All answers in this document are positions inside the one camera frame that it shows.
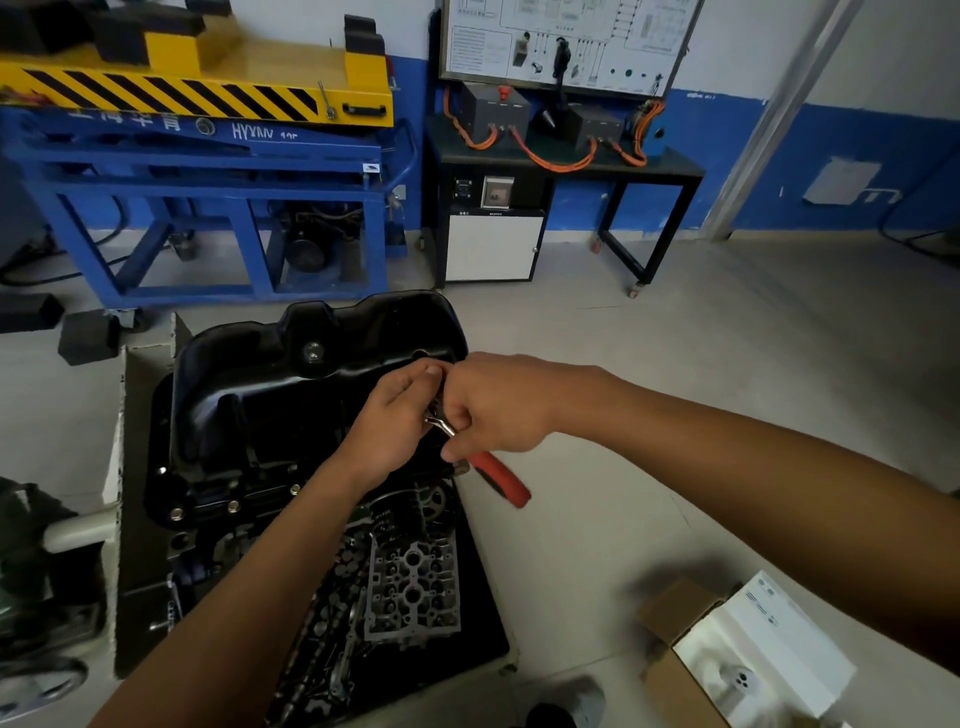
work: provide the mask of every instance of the bolt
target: bolt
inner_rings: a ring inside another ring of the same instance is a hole
[[[319,341],[307,342],[303,347],[303,358],[307,364],[319,364],[324,360],[324,347]]]

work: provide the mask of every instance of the handle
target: handle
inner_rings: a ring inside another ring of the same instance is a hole
[[[484,474],[500,495],[510,501],[515,508],[522,508],[530,502],[530,491],[523,484],[514,472],[506,465],[500,462],[499,458],[488,452],[478,452],[467,458],[467,461],[476,468],[480,474]]]
[[[351,116],[373,116],[380,119],[387,115],[387,108],[382,105],[378,107],[356,107],[352,104],[344,104],[343,110],[344,113]]]

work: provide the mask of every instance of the hand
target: hand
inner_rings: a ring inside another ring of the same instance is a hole
[[[444,414],[458,430],[441,453],[455,462],[482,450],[525,452],[561,429],[592,368],[533,356],[473,353],[446,376]]]
[[[363,496],[404,465],[430,429],[423,421],[427,405],[437,396],[444,372],[453,365],[418,359],[380,378],[367,397],[347,438],[330,461],[346,471]]]

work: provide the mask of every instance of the yellow engine stand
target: yellow engine stand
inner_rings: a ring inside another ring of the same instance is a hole
[[[93,43],[0,54],[0,103],[64,109],[392,127],[383,55],[244,38],[205,15],[198,36],[144,33],[150,66],[102,61]]]

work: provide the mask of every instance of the metal pole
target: metal pole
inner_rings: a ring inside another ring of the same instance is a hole
[[[862,6],[863,0],[824,4],[707,215],[701,227],[704,238],[730,237],[736,216]]]

